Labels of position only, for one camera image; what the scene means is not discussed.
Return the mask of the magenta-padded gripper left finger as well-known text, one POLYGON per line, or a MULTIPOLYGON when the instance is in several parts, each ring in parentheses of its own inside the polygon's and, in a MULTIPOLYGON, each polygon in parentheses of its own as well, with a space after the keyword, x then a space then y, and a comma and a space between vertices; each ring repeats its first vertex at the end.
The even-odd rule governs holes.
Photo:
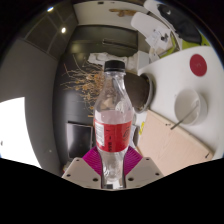
POLYGON ((64 172, 63 179, 90 189, 101 188, 101 157, 93 147, 82 158, 75 157, 64 172))

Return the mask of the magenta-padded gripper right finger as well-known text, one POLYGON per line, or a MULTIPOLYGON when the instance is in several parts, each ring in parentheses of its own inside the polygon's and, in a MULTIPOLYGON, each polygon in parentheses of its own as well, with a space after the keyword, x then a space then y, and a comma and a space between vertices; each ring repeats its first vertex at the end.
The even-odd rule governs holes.
POLYGON ((142 157, 132 147, 125 154, 123 173, 126 189, 140 188, 163 177, 150 157, 142 157))

